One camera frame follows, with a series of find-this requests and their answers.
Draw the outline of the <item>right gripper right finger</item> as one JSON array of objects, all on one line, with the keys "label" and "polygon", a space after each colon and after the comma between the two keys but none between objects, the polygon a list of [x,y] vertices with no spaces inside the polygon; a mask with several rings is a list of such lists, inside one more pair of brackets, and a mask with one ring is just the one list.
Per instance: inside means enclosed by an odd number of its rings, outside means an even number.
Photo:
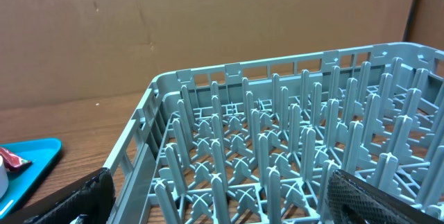
[{"label": "right gripper right finger", "polygon": [[327,206],[334,223],[443,224],[341,169],[329,178]]}]

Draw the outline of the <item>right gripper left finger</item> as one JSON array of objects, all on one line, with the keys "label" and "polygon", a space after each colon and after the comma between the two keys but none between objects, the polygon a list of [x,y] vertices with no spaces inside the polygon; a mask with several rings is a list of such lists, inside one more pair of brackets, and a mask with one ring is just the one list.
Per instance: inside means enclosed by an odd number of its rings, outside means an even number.
[{"label": "right gripper left finger", "polygon": [[106,223],[115,203],[108,168],[100,168],[1,219],[2,223]]}]

